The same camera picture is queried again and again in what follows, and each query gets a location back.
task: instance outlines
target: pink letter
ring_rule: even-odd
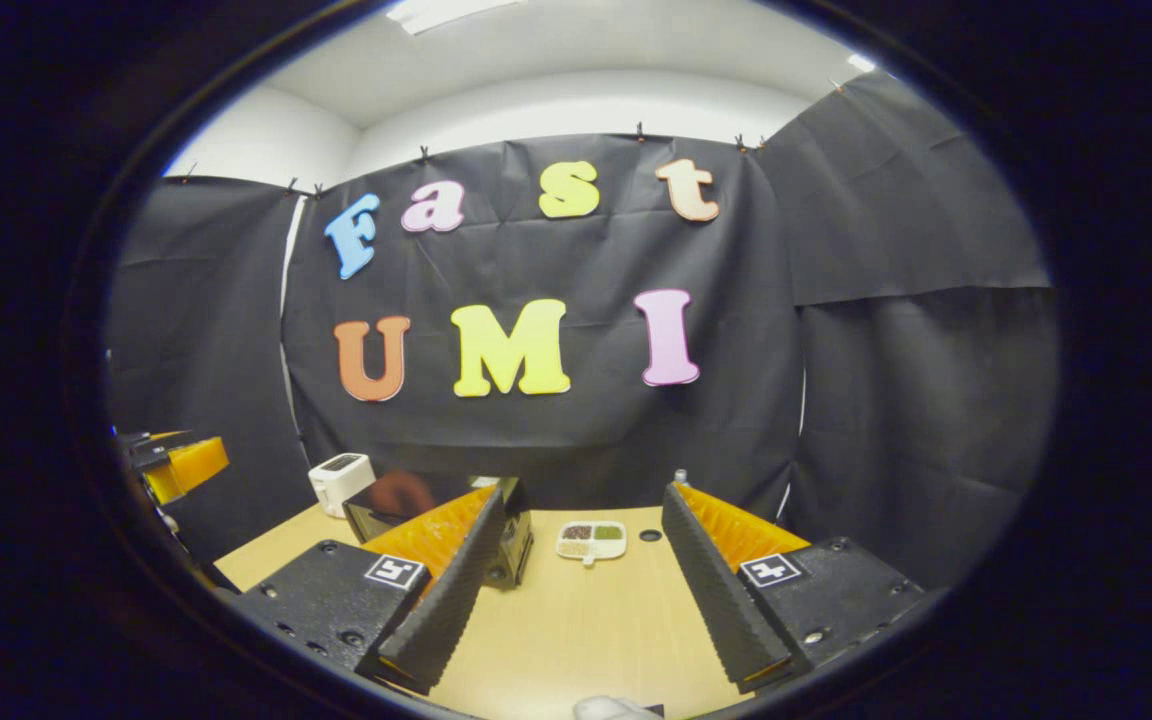
[[[684,290],[649,290],[634,300],[647,319],[652,366],[644,370],[643,382],[649,386],[679,386],[700,377],[700,369],[687,357],[687,333],[682,327],[682,309],[690,302]]]
[[[403,229],[408,232],[454,232],[465,215],[461,214],[461,200],[465,198],[465,187],[454,181],[431,182],[412,192],[415,205],[403,213]]]

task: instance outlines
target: person's hand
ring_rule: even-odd
[[[573,706],[576,720],[660,720],[659,715],[626,698],[588,697]]]

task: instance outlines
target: orange letter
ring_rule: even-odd
[[[696,164],[684,158],[657,168],[657,176],[668,184],[669,204],[675,213],[699,223],[718,218],[717,202],[705,202],[700,197],[700,183],[714,182],[707,170],[696,169]]]
[[[384,402],[403,387],[403,333],[412,327],[403,316],[381,318],[376,332],[385,338],[385,374],[379,381],[362,369],[362,339],[367,336],[366,323],[340,323],[335,329],[340,348],[340,384],[346,392],[364,402]]]

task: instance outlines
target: foam letter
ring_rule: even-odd
[[[696,169],[696,164],[684,158],[657,168],[657,176],[668,184],[669,204],[675,213],[700,223],[718,218],[717,202],[706,202],[700,197],[700,183],[714,182],[714,176],[707,170]]]
[[[362,241],[376,240],[376,220],[371,219],[370,213],[379,207],[379,197],[376,197],[374,192],[369,192],[349,206],[344,213],[340,213],[338,219],[332,220],[328,223],[328,229],[324,233],[338,247],[340,279],[343,281],[362,270],[362,266],[371,262],[371,256],[376,255],[376,250],[363,247]]]
[[[558,351],[558,320],[567,313],[561,300],[532,300],[522,306],[510,336],[497,323],[486,305],[458,306],[452,324],[461,328],[461,379],[452,387],[461,397],[483,397],[492,384],[483,379],[483,365],[488,366],[500,392],[509,392],[518,365],[526,369],[518,381],[525,395],[553,395],[568,392],[571,378],[563,374]]]
[[[465,215],[461,214],[461,202],[465,199],[465,187],[454,181],[431,182],[412,192],[415,205],[403,213],[403,228],[408,232],[454,232]]]
[[[649,386],[677,386],[700,377],[700,369],[687,357],[687,333],[682,327],[682,309],[690,302],[684,290],[649,290],[634,300],[647,318],[652,364],[644,370],[643,382]]]
[[[364,402],[384,402],[403,387],[403,334],[412,327],[403,316],[381,318],[376,332],[385,338],[385,374],[379,381],[362,369],[362,339],[367,336],[366,323],[340,323],[335,329],[340,351],[340,384],[346,392]]]
[[[540,173],[540,211],[548,218],[579,218],[598,209],[598,188],[590,184],[598,177],[593,165],[554,162]]]

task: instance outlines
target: white wall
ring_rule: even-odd
[[[349,179],[346,165],[361,139],[338,114],[300,97],[257,86],[218,115],[172,161],[166,176],[250,179],[314,190]]]
[[[814,100],[749,83],[655,70],[604,70],[511,81],[404,111],[362,132],[344,177],[483,143],[570,132],[667,135],[746,145]]]

